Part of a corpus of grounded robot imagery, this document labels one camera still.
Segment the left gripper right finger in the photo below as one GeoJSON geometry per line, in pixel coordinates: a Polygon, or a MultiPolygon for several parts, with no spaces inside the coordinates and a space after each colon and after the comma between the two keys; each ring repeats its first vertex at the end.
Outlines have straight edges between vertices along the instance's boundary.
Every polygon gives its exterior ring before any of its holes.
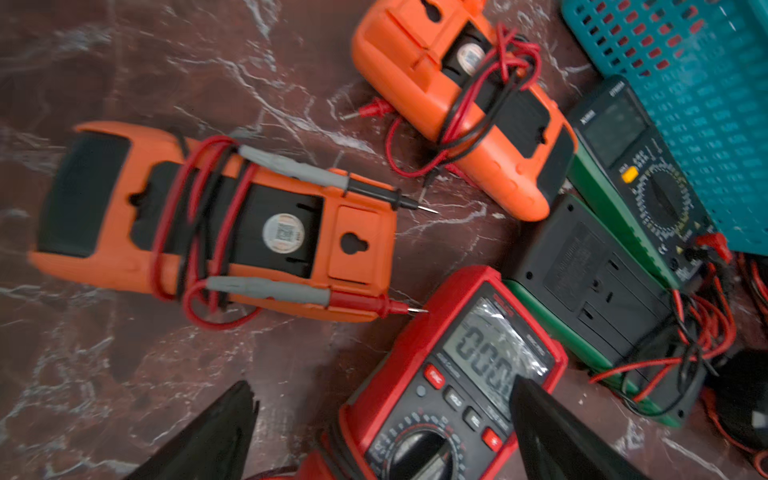
{"type": "Polygon", "coordinates": [[[535,381],[516,378],[509,405],[529,479],[646,478],[535,381]]]}

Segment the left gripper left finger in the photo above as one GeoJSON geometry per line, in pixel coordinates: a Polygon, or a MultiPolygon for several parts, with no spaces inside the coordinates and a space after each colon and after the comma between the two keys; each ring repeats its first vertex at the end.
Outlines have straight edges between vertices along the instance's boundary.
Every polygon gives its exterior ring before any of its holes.
{"type": "Polygon", "coordinates": [[[245,380],[235,382],[129,479],[240,479],[259,413],[245,380]]]}

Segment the red multimeter with display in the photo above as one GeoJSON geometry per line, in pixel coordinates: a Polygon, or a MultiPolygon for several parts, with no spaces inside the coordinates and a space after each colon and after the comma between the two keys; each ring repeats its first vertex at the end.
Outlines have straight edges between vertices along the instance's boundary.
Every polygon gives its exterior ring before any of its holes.
{"type": "Polygon", "coordinates": [[[453,273],[340,408],[296,479],[493,479],[517,450],[519,377],[552,391],[567,356],[489,266],[453,273]]]}

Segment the orange multimeter near left arm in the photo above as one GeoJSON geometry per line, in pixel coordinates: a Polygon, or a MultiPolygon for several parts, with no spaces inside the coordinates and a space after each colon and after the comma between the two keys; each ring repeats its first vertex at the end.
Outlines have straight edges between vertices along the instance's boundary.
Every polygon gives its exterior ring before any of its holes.
{"type": "Polygon", "coordinates": [[[75,130],[43,204],[31,263],[50,275],[181,305],[237,327],[233,303],[338,322],[408,315],[389,296],[397,216],[388,184],[217,135],[112,121],[75,130]]]}

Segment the small black multimeter with leads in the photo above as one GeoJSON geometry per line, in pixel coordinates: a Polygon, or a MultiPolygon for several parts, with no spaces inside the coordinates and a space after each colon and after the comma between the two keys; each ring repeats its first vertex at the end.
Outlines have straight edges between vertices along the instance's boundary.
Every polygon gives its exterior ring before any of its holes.
{"type": "Polygon", "coordinates": [[[767,350],[741,350],[718,373],[702,394],[707,417],[766,479],[767,350]]]}

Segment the green black dial multimeter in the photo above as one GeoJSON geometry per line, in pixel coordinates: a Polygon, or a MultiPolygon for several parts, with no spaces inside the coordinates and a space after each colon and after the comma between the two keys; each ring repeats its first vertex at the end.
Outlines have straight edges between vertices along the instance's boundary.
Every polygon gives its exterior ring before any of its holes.
{"type": "Polygon", "coordinates": [[[635,260],[679,289],[734,255],[629,81],[604,80],[567,119],[578,140],[568,178],[635,260]]]}

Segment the teal plastic basket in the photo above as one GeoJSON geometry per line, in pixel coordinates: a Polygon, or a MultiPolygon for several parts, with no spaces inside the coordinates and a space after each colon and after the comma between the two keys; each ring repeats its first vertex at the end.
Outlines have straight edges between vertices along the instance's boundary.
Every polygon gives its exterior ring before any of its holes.
{"type": "Polygon", "coordinates": [[[597,70],[638,95],[730,249],[767,253],[767,4],[565,1],[597,70]]]}

